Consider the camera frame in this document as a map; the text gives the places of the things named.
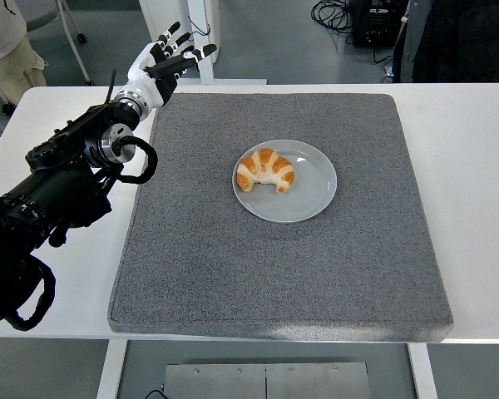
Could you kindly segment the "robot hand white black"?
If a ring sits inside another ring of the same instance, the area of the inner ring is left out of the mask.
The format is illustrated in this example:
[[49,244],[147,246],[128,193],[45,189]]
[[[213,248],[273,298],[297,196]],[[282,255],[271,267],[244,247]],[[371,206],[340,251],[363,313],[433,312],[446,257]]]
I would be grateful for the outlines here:
[[113,101],[129,102],[138,108],[140,116],[165,105],[177,87],[177,81],[187,70],[210,57],[214,44],[203,47],[186,46],[190,33],[178,33],[175,22],[158,38],[148,43],[127,72],[127,83],[115,94]]

